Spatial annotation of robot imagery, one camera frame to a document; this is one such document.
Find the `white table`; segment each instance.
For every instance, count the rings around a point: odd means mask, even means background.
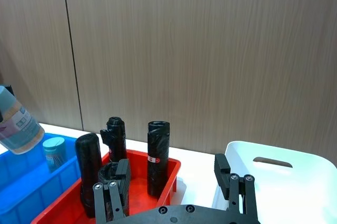
[[[40,124],[46,133],[60,134],[78,138],[88,132],[63,128],[60,126]],[[108,153],[108,146],[104,145],[98,134],[101,146],[101,155]],[[147,143],[126,140],[126,148],[147,152]],[[0,145],[0,154],[7,151]],[[171,204],[194,204],[203,207],[212,207],[217,181],[214,175],[214,155],[190,150],[170,148],[169,157],[181,162],[177,176],[177,192]]]

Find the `white plastic basket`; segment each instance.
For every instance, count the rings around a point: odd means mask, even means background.
[[[230,142],[225,155],[231,172],[255,177],[261,224],[337,224],[337,169],[327,159],[243,141]],[[213,208],[227,208],[219,187]]]

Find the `red plastic tray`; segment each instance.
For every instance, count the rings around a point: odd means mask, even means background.
[[[176,192],[177,174],[180,162],[168,159],[168,181],[159,199],[147,194],[147,153],[128,150],[127,157],[131,165],[131,183],[129,190],[130,215],[160,206],[170,205],[173,192]],[[108,163],[108,154],[103,157]],[[81,179],[78,179],[49,207],[40,213],[32,224],[95,224],[95,218],[89,219],[80,201]]]

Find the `blue plastic crate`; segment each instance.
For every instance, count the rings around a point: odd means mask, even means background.
[[[65,139],[67,162],[50,173],[42,143],[52,137]],[[81,176],[75,140],[46,133],[25,154],[7,151],[0,155],[0,224],[30,223]]]

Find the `wooden wall panel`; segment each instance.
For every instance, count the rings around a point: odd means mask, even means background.
[[[244,140],[337,162],[337,0],[68,0],[84,129]]]
[[[65,0],[0,0],[0,75],[40,122],[82,128]]]

